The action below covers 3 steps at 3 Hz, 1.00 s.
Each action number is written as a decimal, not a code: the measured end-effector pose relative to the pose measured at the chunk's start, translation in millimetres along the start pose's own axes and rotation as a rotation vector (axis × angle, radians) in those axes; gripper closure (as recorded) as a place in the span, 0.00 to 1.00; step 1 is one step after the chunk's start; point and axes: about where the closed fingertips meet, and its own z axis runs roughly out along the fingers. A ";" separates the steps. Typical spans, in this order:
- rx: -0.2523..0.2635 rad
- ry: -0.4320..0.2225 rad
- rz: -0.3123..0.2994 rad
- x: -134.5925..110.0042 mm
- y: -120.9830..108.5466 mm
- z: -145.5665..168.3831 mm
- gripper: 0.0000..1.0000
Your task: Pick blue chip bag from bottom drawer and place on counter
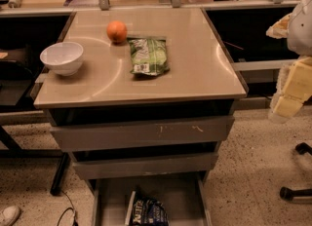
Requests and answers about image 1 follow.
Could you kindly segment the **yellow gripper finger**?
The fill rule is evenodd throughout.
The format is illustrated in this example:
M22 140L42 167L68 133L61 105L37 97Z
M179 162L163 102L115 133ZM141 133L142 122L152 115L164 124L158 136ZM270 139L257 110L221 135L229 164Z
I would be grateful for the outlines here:
M273 123L286 123L303 106L302 103L274 94L270 102L268 119Z
M311 56L301 56L291 65L286 84L282 88L282 95L301 103L312 96Z

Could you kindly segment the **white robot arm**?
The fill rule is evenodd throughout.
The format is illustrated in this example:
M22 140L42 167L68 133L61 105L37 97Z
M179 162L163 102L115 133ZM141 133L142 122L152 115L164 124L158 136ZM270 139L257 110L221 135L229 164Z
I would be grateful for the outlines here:
M270 102L268 118L286 123L312 96L312 0L301 0L290 14L270 26L266 35L286 38L288 49L298 54L296 61L281 67Z

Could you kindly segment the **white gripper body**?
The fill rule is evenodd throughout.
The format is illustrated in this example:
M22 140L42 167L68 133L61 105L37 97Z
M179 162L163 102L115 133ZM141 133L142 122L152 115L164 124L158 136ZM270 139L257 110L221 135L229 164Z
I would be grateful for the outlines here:
M290 14L283 16L266 30L266 35L274 39L287 38Z

